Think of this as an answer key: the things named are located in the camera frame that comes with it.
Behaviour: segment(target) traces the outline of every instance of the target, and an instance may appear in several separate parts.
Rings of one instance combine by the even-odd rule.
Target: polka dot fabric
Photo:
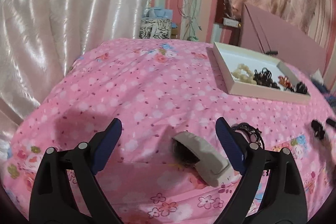
[[[80,57],[62,82],[19,127],[4,166],[3,184],[27,216],[32,185],[44,151],[73,149],[102,131],[114,117],[123,123],[120,141],[97,180],[124,223],[213,223],[240,176],[212,188],[179,165],[172,137],[188,130],[225,155],[215,122],[248,122],[262,131],[268,149],[289,147],[305,185],[310,217],[328,196],[335,160],[335,132],[321,142],[313,119],[335,117],[323,96],[298,70],[311,101],[298,105],[231,96],[206,43],[117,39]],[[73,172],[69,181],[80,210],[88,214]],[[261,202],[267,177],[250,213]]]

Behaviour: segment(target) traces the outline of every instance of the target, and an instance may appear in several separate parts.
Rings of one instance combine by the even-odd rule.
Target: blue and white curtain
[[[148,0],[0,0],[0,160],[9,140],[81,54],[137,38]]]

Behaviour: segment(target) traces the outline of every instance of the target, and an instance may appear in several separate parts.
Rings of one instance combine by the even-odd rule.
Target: shallow white box
[[[296,78],[294,73],[277,58],[218,42],[214,43],[213,53],[222,72],[229,94],[300,104],[307,104],[310,100],[309,93],[300,94],[291,92],[290,90],[284,90],[278,83],[278,76],[280,75],[287,76],[293,86],[296,86],[300,81]],[[255,69],[258,72],[264,67],[269,69],[272,73],[273,81],[278,83],[281,89],[278,90],[266,86],[240,82],[231,74],[239,64],[247,65],[253,73]]]

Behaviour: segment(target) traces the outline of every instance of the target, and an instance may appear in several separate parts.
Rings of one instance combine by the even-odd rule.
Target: pink bedsheet
[[[117,39],[79,58],[43,104],[25,119],[11,142],[3,184],[27,215],[34,177],[44,151],[74,148],[102,131],[114,117],[123,133],[97,180],[124,223],[213,223],[240,176],[218,188],[177,164],[171,138],[188,130],[225,154],[215,121],[248,122],[260,128],[268,149],[291,149],[304,183],[311,217],[331,191],[335,132],[319,141],[312,119],[335,117],[310,81],[309,105],[231,96],[211,45],[180,40]],[[81,211],[88,213],[73,173],[69,180]],[[256,212],[264,176],[250,213]]]

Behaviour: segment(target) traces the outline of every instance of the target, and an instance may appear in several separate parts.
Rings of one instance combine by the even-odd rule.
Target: power strip
[[[223,18],[223,25],[228,27],[240,28],[241,23],[238,20],[233,20],[230,18]]]

